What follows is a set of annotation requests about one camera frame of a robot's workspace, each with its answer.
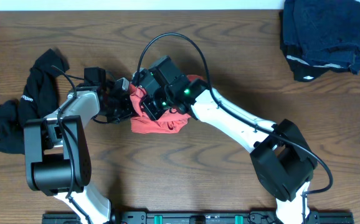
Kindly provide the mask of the red orange t-shirt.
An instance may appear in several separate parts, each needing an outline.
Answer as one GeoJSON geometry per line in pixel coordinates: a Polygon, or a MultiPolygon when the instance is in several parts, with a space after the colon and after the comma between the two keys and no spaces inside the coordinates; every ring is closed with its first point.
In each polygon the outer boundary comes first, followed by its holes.
{"type": "Polygon", "coordinates": [[[130,119],[133,133],[176,134],[187,125],[189,118],[191,118],[189,114],[180,114],[176,110],[167,110],[158,120],[153,121],[142,111],[141,99],[146,95],[146,90],[135,87],[130,83],[129,91],[130,100],[136,112],[136,116],[130,119]]]}

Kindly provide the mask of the black t-shirt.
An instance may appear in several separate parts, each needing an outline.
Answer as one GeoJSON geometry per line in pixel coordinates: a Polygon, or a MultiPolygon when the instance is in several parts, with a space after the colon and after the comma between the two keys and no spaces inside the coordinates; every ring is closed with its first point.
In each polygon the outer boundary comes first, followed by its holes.
{"type": "Polygon", "coordinates": [[[56,78],[68,69],[58,49],[47,50],[35,61],[21,97],[0,105],[0,152],[24,153],[26,121],[43,118],[59,107],[56,78]]]}

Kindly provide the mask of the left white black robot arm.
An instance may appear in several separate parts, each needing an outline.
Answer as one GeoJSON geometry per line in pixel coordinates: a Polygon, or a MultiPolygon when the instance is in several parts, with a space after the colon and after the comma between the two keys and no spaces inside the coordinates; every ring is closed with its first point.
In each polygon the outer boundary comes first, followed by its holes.
{"type": "Polygon", "coordinates": [[[110,200],[92,183],[85,127],[97,116],[118,124],[134,114],[129,81],[99,67],[84,70],[55,111],[24,127],[26,180],[33,191],[53,196],[72,213],[46,213],[43,223],[119,223],[110,200]]]}

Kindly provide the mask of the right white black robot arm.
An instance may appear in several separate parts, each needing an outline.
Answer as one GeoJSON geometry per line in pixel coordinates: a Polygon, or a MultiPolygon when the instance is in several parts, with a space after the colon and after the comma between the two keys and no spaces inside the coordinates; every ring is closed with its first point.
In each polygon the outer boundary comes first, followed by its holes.
{"type": "Polygon", "coordinates": [[[209,82],[185,75],[168,56],[138,68],[131,82],[145,92],[140,106],[150,120],[174,109],[239,143],[249,153],[261,185],[276,198],[277,218],[282,223],[307,221],[306,196],[318,160],[294,123],[284,119],[277,124],[243,110],[209,82]]]}

